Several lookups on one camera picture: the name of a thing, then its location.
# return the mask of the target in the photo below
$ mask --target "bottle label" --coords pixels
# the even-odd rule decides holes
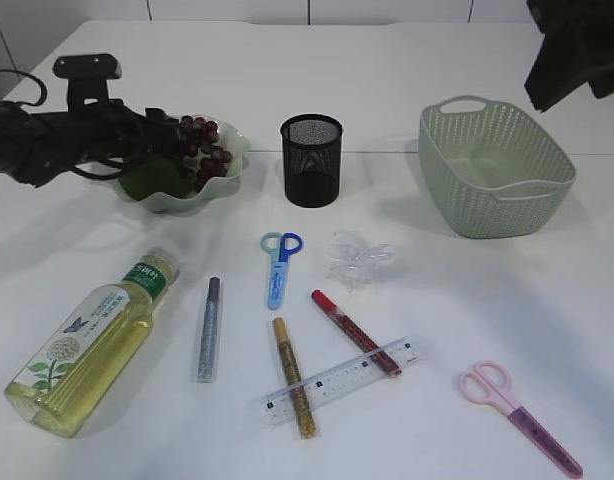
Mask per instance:
[[[128,303],[129,295],[121,287],[94,290],[14,381],[49,393]]]
[[[123,280],[128,280],[143,287],[149,292],[152,300],[156,300],[156,297],[167,285],[167,278],[165,278],[163,272],[148,263],[142,262],[134,265],[134,268],[125,275]]]

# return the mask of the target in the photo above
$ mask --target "bottle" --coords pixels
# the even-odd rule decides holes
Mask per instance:
[[[5,389],[26,421],[73,437],[151,331],[154,309],[178,276],[152,250],[120,283],[91,292]]]

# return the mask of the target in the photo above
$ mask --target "marker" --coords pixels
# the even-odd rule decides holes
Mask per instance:
[[[294,383],[299,383],[301,377],[298,370],[298,361],[296,360],[296,355],[289,341],[289,335],[282,318],[274,320],[274,334],[276,335],[278,354],[280,355],[280,363],[283,365],[287,385],[291,386]],[[300,434],[304,438],[314,437],[316,435],[316,423],[311,415],[311,408],[309,407],[309,400],[307,399],[305,389],[303,387],[295,388],[291,391],[290,396],[294,410],[296,410]]]
[[[347,335],[363,352],[368,353],[380,348],[376,342],[369,338],[369,336],[367,336],[351,318],[345,315],[334,302],[327,298],[323,292],[314,290],[311,294],[311,298],[316,302],[316,305],[325,312],[325,315],[327,315],[338,328],[345,332],[345,335]],[[376,362],[389,378],[397,377],[402,373],[398,364],[385,352],[379,352],[376,355],[372,355],[371,359]]]
[[[200,357],[198,358],[197,382],[211,383],[216,378],[216,344],[218,343],[218,308],[220,300],[220,279],[209,280],[207,303],[200,337]]]

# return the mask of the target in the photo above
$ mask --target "gold glitter pen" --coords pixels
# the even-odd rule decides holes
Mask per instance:
[[[274,319],[274,333],[276,334],[278,354],[280,355],[280,362],[283,365],[287,385],[291,386],[295,383],[299,383],[301,377],[300,371],[298,370],[298,362],[296,361],[296,355],[294,354],[294,349],[291,347],[289,335],[287,335],[287,329],[285,328],[285,322],[282,318]],[[309,400],[307,399],[305,389],[300,387],[292,390],[291,401],[294,404],[294,410],[296,410],[300,434],[303,438],[314,437],[316,435],[316,424],[314,423],[314,417],[311,415]]]

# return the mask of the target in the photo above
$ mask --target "basket handle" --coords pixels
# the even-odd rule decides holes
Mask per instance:
[[[526,189],[527,187],[543,187],[543,188],[552,187],[552,189],[549,192],[539,193],[537,195],[525,194],[522,197],[515,197],[513,195],[510,195],[510,193],[513,193],[514,189],[517,189],[517,188]],[[559,189],[556,188],[555,182],[550,182],[547,180],[530,180],[529,182],[517,183],[515,185],[510,185],[501,190],[492,191],[489,193],[491,194],[491,196],[493,196],[498,201],[516,202],[516,201],[521,201],[521,200],[539,200],[541,198],[549,198],[549,197],[556,195],[558,191]]]
[[[485,110],[492,103],[491,100],[487,100],[486,98],[479,97],[477,95],[459,95],[457,97],[449,98],[443,102],[436,104],[435,108],[437,108],[440,113],[446,115],[446,113],[443,112],[442,108],[446,107],[447,105],[451,105],[452,103],[458,103],[458,102],[477,102],[477,103],[483,104],[483,108],[481,108],[480,110],[472,110],[472,111]]]

